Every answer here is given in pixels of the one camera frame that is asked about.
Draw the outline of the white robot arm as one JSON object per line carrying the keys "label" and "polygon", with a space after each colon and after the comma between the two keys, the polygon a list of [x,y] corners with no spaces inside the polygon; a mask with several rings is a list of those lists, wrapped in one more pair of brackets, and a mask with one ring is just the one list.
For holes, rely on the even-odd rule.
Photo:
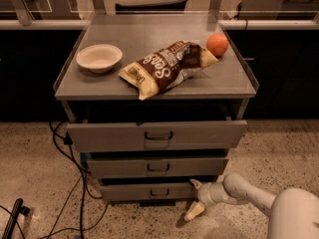
{"label": "white robot arm", "polygon": [[190,205],[185,221],[217,203],[251,203],[269,218],[267,239],[319,239],[319,197],[311,192],[287,188],[273,195],[236,173],[225,175],[221,182],[192,179],[191,183],[197,190],[197,201]]}

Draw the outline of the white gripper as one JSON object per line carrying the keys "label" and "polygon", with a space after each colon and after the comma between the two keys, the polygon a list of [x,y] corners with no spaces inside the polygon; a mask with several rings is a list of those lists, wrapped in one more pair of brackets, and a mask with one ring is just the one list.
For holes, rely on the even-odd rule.
{"label": "white gripper", "polygon": [[191,179],[190,182],[198,190],[198,200],[193,201],[184,215],[185,221],[190,221],[205,210],[205,206],[213,206],[223,202],[226,198],[225,190],[221,182],[209,182],[202,184],[196,179]]}

